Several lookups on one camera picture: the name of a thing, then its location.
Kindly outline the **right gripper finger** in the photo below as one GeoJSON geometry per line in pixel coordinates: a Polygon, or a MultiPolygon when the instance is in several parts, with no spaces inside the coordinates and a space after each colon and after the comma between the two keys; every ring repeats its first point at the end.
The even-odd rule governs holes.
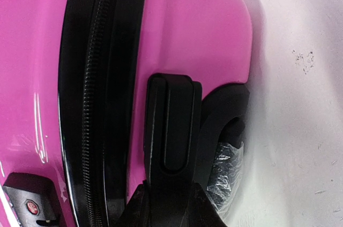
{"type": "Polygon", "coordinates": [[[138,185],[118,226],[225,226],[206,194],[207,179],[157,183],[146,177],[138,185]]]}

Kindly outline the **pink hard-shell suitcase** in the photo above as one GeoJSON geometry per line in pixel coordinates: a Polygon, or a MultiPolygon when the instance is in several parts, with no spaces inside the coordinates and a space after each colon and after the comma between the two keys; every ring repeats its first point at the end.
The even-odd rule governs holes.
{"type": "Polygon", "coordinates": [[[146,177],[214,206],[251,47],[243,0],[1,0],[1,226],[118,226],[146,177]]]}

